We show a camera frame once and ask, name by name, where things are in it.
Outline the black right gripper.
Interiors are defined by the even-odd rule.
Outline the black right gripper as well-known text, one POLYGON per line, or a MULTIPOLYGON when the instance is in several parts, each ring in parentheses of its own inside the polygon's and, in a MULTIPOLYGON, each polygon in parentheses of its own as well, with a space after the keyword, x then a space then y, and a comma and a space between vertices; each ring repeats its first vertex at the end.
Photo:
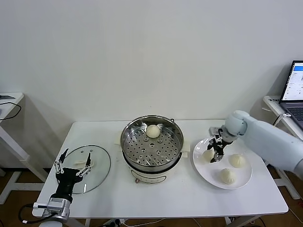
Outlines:
POLYGON ((209 140, 207 145, 207 150, 214 148, 214 156, 211 159, 210 163, 219 162, 224 156, 224 148, 227 146, 227 143, 224 142, 219 135, 215 135, 213 139, 209 140))

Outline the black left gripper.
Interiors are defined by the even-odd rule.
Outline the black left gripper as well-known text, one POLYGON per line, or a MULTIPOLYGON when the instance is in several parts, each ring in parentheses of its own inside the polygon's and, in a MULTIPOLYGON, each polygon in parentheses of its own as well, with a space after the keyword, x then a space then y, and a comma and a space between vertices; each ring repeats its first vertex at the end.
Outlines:
POLYGON ((81 182, 83 180, 83 176, 89 173, 92 169, 90 153, 84 167, 80 171, 73 168, 63 168, 63 163, 68 151, 69 149, 67 148, 60 155, 59 159, 54 162, 56 179, 58 181, 58 187, 55 192, 56 198, 71 198, 75 184, 81 182))

